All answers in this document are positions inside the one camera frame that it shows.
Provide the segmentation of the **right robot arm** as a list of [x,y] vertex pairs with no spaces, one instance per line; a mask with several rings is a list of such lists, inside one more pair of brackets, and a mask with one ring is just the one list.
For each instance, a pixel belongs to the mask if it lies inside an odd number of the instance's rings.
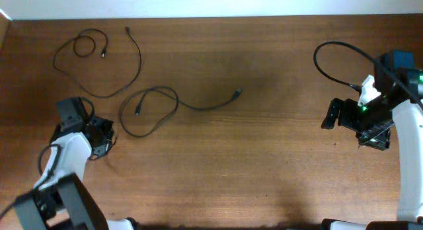
[[366,224],[324,219],[321,229],[422,228],[422,70],[410,52],[392,50],[372,59],[374,75],[354,89],[358,100],[334,98],[321,124],[356,133],[361,146],[381,151],[390,147],[391,128],[397,131],[401,189],[393,221]]

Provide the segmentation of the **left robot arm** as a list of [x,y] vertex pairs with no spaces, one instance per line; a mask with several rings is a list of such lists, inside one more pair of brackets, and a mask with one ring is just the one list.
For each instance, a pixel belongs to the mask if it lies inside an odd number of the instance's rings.
[[57,102],[61,118],[38,167],[40,179],[16,198],[13,208],[23,229],[140,229],[127,217],[107,220],[82,183],[88,161],[105,157],[114,146],[113,122],[87,112],[85,97]]

